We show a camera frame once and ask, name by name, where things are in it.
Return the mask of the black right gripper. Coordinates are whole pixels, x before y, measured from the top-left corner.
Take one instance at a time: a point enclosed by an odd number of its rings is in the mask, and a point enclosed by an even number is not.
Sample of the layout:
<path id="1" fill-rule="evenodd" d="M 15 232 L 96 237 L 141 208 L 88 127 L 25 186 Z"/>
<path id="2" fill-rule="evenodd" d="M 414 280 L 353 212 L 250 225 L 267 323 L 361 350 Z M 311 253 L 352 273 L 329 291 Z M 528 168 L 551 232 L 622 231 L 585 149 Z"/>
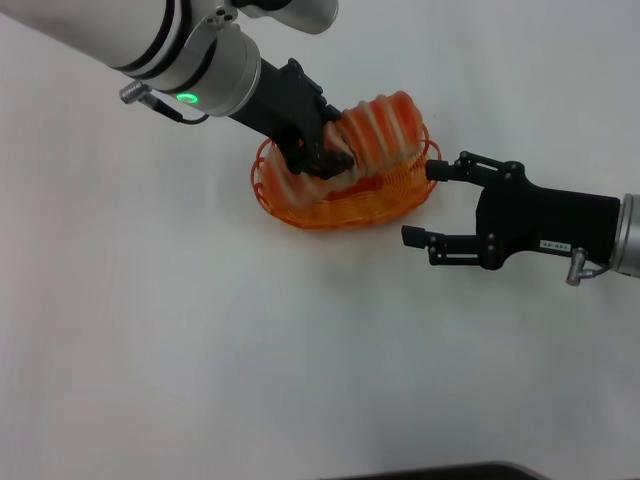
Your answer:
<path id="1" fill-rule="evenodd" d="M 569 257 L 586 252 L 596 265 L 609 263 L 621 200 L 537 186 L 518 162 L 501 162 L 462 151 L 457 160 L 426 162 L 426 177 L 482 186 L 476 235 L 445 235 L 421 227 L 401 228 L 406 247 L 425 250 L 432 266 L 500 269 L 524 251 Z"/>

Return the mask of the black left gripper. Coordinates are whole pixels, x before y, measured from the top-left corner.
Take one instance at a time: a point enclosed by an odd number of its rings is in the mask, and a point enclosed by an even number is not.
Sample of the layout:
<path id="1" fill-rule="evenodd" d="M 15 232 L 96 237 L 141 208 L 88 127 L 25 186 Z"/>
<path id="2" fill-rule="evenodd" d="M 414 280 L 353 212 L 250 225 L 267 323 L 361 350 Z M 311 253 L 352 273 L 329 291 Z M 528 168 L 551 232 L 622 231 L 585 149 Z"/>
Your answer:
<path id="1" fill-rule="evenodd" d="M 252 96 L 231 118 L 271 139 L 293 174 L 333 178 L 355 166 L 353 156 L 325 148 L 324 127 L 341 111 L 293 58 L 281 68 L 263 60 Z"/>

